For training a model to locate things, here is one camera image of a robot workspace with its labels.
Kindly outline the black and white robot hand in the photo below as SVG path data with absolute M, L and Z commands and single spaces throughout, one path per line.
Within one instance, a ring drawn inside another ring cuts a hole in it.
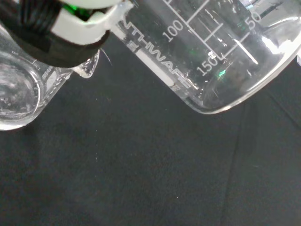
M 72 68 L 98 52 L 133 6 L 130 0 L 2 0 L 0 22 L 31 57 Z

